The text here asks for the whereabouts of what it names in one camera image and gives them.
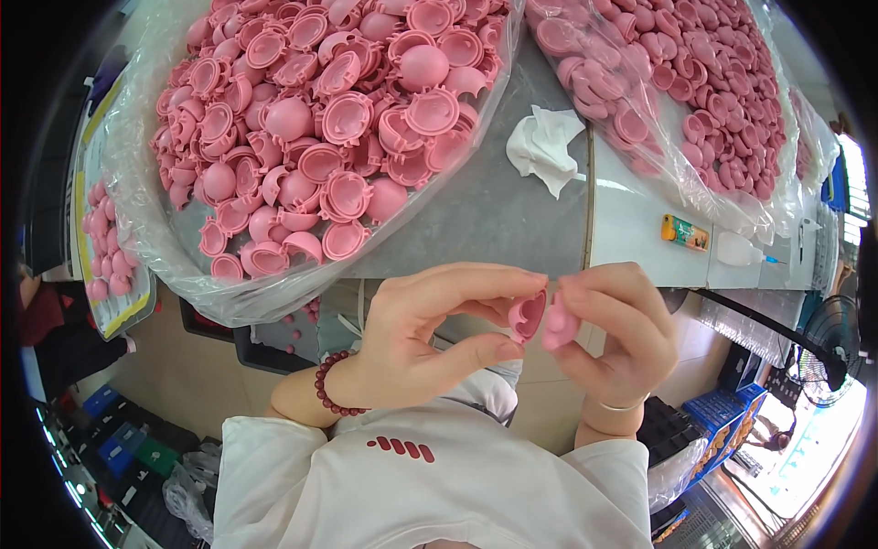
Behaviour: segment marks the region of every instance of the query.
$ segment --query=green plastic crate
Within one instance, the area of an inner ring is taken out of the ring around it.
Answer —
[[[179,461],[180,454],[154,438],[147,437],[134,452],[134,457],[167,479],[174,470],[174,463]]]

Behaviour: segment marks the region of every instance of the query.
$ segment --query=white tissue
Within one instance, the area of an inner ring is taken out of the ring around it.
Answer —
[[[575,111],[547,111],[531,105],[533,116],[524,117],[506,142],[506,156],[522,177],[536,174],[555,199],[578,175],[567,144],[586,129]]]

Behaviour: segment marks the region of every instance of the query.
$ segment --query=silver bangle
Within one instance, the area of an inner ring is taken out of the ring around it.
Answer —
[[[637,408],[638,406],[640,406],[641,404],[646,402],[646,399],[650,398],[650,394],[652,394],[652,392],[647,393],[642,401],[638,402],[637,404],[635,404],[634,406],[631,406],[629,408],[614,408],[612,406],[608,406],[608,405],[604,404],[603,402],[598,402],[598,404],[600,404],[602,408],[609,410],[611,412],[630,412],[634,408]]]

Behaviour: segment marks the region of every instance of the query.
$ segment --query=white glue bottle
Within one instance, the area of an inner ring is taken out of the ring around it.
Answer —
[[[774,257],[766,256],[761,250],[753,246],[752,242],[738,233],[721,233],[714,244],[716,246],[716,258],[727,265],[744,267],[754,263],[783,263]]]

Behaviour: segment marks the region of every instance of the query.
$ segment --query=tiled floor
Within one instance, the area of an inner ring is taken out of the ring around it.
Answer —
[[[80,382],[80,395],[89,396],[111,379],[132,401],[200,437],[219,437],[229,416],[261,414],[280,376],[242,366],[231,343],[185,332],[176,296],[163,285],[159,294],[162,311],[130,330],[138,351]],[[700,298],[690,294],[674,315],[680,363],[655,392],[672,406],[713,388],[729,349],[728,339],[694,320],[699,306]],[[478,319],[459,318],[443,327],[449,338],[488,328]],[[604,336],[603,330],[584,325],[577,341],[598,355]],[[527,346],[512,430],[563,453],[572,448],[582,394],[540,348],[539,339]]]

